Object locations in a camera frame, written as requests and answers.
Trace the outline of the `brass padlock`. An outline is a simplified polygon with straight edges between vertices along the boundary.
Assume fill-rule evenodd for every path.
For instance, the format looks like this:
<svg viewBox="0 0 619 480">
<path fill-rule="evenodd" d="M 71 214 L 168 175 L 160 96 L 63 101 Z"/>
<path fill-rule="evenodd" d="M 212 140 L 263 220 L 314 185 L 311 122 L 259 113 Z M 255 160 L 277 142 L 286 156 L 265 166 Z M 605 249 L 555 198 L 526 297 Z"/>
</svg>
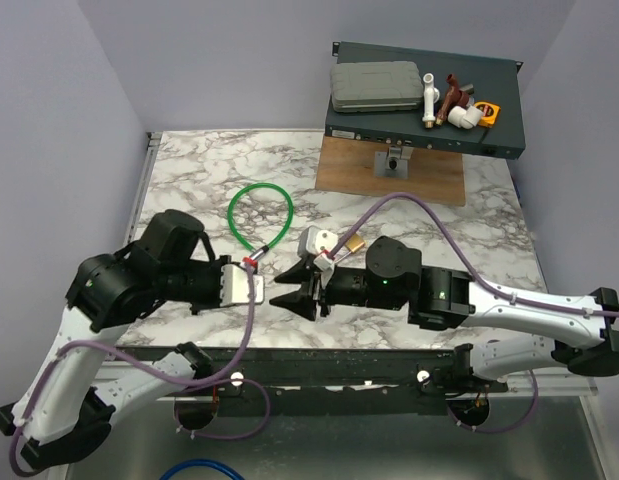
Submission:
<svg viewBox="0 0 619 480">
<path fill-rule="evenodd" d="M 358 253 L 366 246 L 366 242 L 358 233 L 354 233 L 344 244 L 345 252 L 338 256 L 336 263 L 340 263 L 351 255 Z"/>
</svg>

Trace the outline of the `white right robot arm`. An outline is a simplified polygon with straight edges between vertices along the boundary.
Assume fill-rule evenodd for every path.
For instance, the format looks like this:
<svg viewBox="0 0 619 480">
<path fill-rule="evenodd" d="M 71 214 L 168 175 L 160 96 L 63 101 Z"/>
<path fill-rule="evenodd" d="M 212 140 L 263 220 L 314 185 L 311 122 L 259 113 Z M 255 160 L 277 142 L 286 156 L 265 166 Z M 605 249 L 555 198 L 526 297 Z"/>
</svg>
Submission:
<svg viewBox="0 0 619 480">
<path fill-rule="evenodd" d="M 612 326 L 616 293 L 600 288 L 585 296 L 558 296 L 481 285 L 467 272 L 425 266 L 422 253 L 382 236 L 367 249 L 362 268 L 338 266 L 326 253 L 303 251 L 299 261 L 279 274 L 279 284 L 298 290 L 270 300 L 309 321 L 332 307 L 407 310 L 407 321 L 424 330 L 491 327 L 516 337 L 455 348 L 459 361 L 449 379 L 469 392 L 508 374 L 565 367 L 585 377 L 619 374 L 619 331 Z"/>
</svg>

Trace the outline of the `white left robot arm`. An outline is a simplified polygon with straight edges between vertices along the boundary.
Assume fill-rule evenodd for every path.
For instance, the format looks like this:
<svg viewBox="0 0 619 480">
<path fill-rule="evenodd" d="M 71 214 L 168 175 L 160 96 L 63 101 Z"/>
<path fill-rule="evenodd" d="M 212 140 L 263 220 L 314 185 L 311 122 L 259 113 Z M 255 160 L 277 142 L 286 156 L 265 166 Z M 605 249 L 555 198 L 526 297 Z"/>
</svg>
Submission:
<svg viewBox="0 0 619 480">
<path fill-rule="evenodd" d="M 219 308 L 231 265 L 230 256 L 215 254 L 199 220 L 173 209 L 154 215 L 140 238 L 117 252 L 84 260 L 33 383 L 20 400 L 0 407 L 14 473 L 31 477 L 78 462 L 133 410 L 183 390 L 203 393 L 211 370 L 191 342 L 107 385 L 94 380 L 129 327 L 165 303 L 185 303 L 196 313 Z"/>
</svg>

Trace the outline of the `white elbow pipe fitting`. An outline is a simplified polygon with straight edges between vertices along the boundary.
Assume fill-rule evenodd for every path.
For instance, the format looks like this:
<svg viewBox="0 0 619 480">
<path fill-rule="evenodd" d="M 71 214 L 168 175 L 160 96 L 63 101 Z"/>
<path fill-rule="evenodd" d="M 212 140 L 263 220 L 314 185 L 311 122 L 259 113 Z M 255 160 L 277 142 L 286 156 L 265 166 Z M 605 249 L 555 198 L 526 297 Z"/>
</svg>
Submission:
<svg viewBox="0 0 619 480">
<path fill-rule="evenodd" d="M 483 111 L 473 105 L 468 107 L 454 106 L 448 113 L 447 121 L 459 128 L 470 130 L 475 128 L 483 117 Z"/>
</svg>

